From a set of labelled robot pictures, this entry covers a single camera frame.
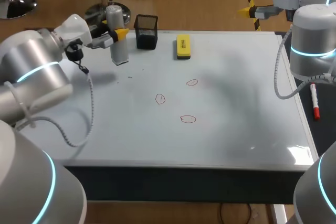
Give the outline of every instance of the mesh pen holder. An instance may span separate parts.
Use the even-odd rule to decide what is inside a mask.
[[[158,41],[158,17],[138,14],[134,29],[138,49],[154,50]]]

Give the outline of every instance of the yellow eraser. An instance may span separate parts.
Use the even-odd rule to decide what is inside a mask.
[[[190,59],[191,56],[190,36],[188,34],[179,34],[176,39],[176,44],[177,44],[177,58]]]

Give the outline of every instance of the floor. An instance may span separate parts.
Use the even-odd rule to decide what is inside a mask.
[[[132,11],[132,28],[137,14],[159,17],[158,28],[169,30],[228,30],[252,31],[252,19],[238,16],[237,11],[248,7],[247,0],[115,0]],[[83,15],[85,10],[100,0],[38,0],[38,8],[20,19],[0,20],[0,41],[27,28],[56,27],[69,15]],[[254,0],[257,6],[270,5],[272,0]],[[289,27],[285,14],[261,20],[262,31],[286,31]],[[252,204],[250,224],[273,223],[269,207]],[[181,202],[90,202],[86,223],[220,223],[219,204]],[[288,216],[293,207],[288,206]],[[245,204],[224,204],[225,224],[245,224],[248,208]]]

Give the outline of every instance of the red circle drawing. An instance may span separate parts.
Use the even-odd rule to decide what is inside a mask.
[[[196,122],[196,117],[192,116],[192,115],[183,115],[180,116],[181,121],[184,123],[194,123]]]
[[[157,94],[155,97],[155,101],[158,105],[160,105],[166,102],[166,98],[161,94]]]
[[[187,82],[186,84],[188,86],[195,86],[198,83],[198,81],[196,79],[190,80],[189,82]]]

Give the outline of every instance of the whiteboard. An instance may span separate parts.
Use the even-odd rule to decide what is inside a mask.
[[[190,60],[176,59],[176,36],[189,33]],[[280,100],[273,86],[281,37],[262,32],[159,31],[155,50],[136,48],[115,66],[109,49],[83,50],[91,73],[95,125],[87,145],[72,148],[48,122],[23,130],[51,157],[70,166],[210,167],[305,170],[317,159],[299,97]],[[39,115],[56,120],[72,142],[90,122],[86,76],[61,66],[73,95]],[[295,88],[283,51],[279,90]]]

